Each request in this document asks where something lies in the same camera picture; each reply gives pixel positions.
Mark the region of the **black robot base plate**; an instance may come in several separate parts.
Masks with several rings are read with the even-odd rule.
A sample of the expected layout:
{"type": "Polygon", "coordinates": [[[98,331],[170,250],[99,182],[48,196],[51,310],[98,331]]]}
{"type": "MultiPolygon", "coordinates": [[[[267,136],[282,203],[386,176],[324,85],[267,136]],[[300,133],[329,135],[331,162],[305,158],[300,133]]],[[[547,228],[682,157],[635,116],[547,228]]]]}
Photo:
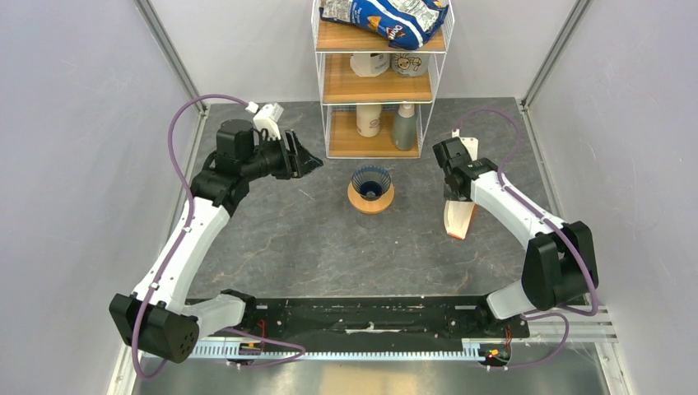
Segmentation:
{"type": "Polygon", "coordinates": [[[458,351],[463,339],[527,338],[521,318],[490,320],[482,296],[256,299],[236,329],[308,352],[458,351]]]}

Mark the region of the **round wooden dripper stand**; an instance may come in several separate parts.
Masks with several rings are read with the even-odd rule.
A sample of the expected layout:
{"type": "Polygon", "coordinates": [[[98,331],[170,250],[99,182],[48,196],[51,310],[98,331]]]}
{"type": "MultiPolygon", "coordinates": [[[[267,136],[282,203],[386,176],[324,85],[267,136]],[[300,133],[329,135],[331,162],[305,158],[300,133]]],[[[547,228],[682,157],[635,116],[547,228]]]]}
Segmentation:
{"type": "Polygon", "coordinates": [[[347,186],[347,196],[350,204],[360,213],[366,215],[375,215],[383,211],[386,211],[395,198],[395,187],[392,184],[388,192],[375,201],[364,200],[351,186],[351,183],[347,186]]]}

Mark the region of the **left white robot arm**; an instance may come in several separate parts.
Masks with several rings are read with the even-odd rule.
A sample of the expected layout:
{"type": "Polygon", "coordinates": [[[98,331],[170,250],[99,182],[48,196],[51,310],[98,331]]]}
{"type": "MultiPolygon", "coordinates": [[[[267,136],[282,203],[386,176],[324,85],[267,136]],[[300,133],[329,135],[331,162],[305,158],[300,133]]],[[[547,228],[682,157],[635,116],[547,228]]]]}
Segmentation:
{"type": "Polygon", "coordinates": [[[208,335],[230,328],[244,337],[256,330],[253,296],[224,290],[188,304],[193,278],[254,180],[300,179],[322,166],[291,130],[275,138],[269,128],[250,121],[221,124],[216,148],[192,179],[177,228],[158,259],[130,295],[117,294],[109,304],[119,335],[134,356],[143,351],[181,363],[208,335]]]}

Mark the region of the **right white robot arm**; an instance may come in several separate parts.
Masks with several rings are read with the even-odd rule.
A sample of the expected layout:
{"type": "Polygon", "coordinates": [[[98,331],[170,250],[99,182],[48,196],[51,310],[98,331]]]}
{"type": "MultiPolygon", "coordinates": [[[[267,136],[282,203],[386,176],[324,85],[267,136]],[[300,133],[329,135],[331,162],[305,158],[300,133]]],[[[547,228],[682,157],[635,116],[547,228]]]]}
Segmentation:
{"type": "Polygon", "coordinates": [[[544,211],[524,196],[487,158],[473,159],[459,137],[433,146],[444,171],[446,197],[472,202],[490,212],[524,247],[519,280],[491,292],[475,314],[477,330],[497,336],[508,318],[534,310],[564,307],[589,295],[587,315],[598,310],[598,270],[591,229],[544,211]]]}

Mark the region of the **white wire wooden shelf rack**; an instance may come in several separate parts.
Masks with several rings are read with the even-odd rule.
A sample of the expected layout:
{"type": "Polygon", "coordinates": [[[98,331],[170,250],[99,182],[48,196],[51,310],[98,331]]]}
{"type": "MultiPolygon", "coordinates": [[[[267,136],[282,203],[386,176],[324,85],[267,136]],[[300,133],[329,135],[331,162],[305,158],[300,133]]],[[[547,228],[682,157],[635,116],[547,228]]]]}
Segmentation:
{"type": "Polygon", "coordinates": [[[426,54],[426,74],[400,77],[388,69],[377,77],[359,77],[350,67],[354,53],[396,51],[377,35],[356,27],[323,21],[315,1],[311,12],[326,156],[329,159],[416,159],[432,120],[435,99],[440,88],[445,60],[453,34],[455,17],[448,12],[435,37],[419,49],[426,54]],[[391,141],[394,115],[403,104],[416,107],[416,138],[408,151],[391,141]],[[381,105],[381,130],[375,137],[362,137],[356,130],[356,108],[381,105]]]}

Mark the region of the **blue ribbed coffee dripper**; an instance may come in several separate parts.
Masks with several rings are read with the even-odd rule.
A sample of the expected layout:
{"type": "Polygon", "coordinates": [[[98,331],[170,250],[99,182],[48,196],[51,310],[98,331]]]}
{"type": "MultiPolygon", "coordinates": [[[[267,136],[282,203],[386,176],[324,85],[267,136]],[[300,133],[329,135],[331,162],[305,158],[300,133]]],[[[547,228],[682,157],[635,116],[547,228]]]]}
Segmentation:
{"type": "Polygon", "coordinates": [[[351,186],[366,201],[381,198],[391,185],[389,172],[377,165],[362,166],[351,177],[351,186]]]}

